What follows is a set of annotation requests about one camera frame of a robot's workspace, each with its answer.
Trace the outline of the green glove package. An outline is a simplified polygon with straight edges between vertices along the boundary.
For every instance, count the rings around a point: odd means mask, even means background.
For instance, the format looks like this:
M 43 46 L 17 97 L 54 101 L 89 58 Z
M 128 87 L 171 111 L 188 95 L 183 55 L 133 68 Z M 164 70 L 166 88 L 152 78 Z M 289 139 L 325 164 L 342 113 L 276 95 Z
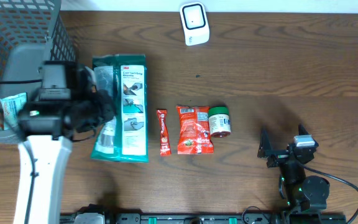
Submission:
M 116 54 L 93 58 L 98 90 L 111 97 L 115 115 L 104 124 L 92 159 L 148 162 L 147 66 L 144 54 Z

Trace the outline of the green lid spice jar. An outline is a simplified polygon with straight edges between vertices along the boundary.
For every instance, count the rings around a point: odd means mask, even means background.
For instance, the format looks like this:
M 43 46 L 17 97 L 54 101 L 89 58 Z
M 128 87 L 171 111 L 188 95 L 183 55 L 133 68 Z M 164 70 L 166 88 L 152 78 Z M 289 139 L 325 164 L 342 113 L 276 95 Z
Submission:
M 210 108 L 208 122 L 211 137 L 223 138 L 231 134 L 231 121 L 227 107 L 217 106 Z

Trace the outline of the orange snack bag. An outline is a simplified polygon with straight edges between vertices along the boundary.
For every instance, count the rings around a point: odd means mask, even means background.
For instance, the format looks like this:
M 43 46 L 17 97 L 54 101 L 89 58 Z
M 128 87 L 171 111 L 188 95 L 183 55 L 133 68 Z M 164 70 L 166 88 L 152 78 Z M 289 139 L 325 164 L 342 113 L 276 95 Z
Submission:
M 178 154 L 212 154 L 214 146 L 209 131 L 209 106 L 176 106 L 180 119 Z

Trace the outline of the teal tissue pack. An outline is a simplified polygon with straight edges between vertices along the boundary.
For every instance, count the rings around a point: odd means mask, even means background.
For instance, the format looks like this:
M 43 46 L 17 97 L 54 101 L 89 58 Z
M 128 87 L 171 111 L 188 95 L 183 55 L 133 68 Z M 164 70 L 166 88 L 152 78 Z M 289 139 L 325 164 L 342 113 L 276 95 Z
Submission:
M 0 113 L 0 131 L 17 126 L 17 114 L 27 102 L 27 93 L 19 93 L 0 99 L 2 113 Z

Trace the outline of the red stick sachet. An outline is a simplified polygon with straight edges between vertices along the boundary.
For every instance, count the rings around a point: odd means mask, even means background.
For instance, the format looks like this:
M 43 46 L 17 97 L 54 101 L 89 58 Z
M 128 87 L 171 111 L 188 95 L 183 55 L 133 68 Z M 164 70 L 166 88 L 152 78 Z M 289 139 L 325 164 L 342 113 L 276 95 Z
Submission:
M 157 110 L 157 117 L 160 126 L 160 155 L 162 157 L 170 156 L 172 152 L 166 125 L 167 110 Z

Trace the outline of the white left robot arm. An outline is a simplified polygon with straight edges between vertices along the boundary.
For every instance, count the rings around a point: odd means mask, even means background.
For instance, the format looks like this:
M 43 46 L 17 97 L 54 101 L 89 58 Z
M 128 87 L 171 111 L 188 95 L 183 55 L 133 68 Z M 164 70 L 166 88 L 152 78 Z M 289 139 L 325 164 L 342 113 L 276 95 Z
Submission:
M 95 132 L 115 115 L 106 90 L 76 62 L 45 61 L 42 82 L 18 112 L 20 178 L 14 223 L 58 223 L 75 133 Z

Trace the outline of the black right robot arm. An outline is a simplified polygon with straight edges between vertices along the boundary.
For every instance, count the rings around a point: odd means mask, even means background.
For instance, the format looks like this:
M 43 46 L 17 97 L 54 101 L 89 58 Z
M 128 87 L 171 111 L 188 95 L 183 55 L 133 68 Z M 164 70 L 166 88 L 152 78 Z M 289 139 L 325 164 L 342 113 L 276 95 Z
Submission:
M 261 130 L 257 157 L 267 160 L 267 167 L 278 167 L 281 180 L 280 190 L 296 213 L 320 212 L 327 207 L 329 182 L 316 175 L 307 176 L 306 164 L 314 159 L 319 144 L 303 125 L 298 126 L 298 135 L 286 149 L 274 149 L 266 129 Z

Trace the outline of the white barcode scanner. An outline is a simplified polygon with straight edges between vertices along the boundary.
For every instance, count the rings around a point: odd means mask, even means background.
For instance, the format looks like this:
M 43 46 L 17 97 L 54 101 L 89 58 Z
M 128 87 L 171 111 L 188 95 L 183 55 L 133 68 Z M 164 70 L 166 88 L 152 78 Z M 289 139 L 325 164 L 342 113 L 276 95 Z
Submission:
M 189 2 L 180 7 L 185 44 L 194 46 L 207 43 L 210 29 L 206 9 L 201 2 Z

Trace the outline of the grey plastic mesh basket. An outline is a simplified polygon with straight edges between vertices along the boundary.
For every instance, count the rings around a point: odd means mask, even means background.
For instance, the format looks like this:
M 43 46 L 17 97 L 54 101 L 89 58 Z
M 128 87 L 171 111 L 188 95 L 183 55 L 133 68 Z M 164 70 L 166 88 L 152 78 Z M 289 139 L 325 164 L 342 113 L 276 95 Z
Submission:
M 60 17 L 61 0 L 0 0 L 0 99 L 31 95 L 46 60 L 75 61 L 75 45 Z M 0 143 L 17 144 L 11 130 Z

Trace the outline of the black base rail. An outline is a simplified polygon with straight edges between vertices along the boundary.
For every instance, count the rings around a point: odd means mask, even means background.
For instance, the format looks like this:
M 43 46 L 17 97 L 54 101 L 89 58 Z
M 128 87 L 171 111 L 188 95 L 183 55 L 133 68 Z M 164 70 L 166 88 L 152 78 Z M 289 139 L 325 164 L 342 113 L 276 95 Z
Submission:
M 62 215 L 59 224 L 111 223 L 111 224 L 245 224 L 245 223 L 283 223 L 278 215 L 247 213 L 241 215 L 156 215 L 138 213 L 74 213 Z

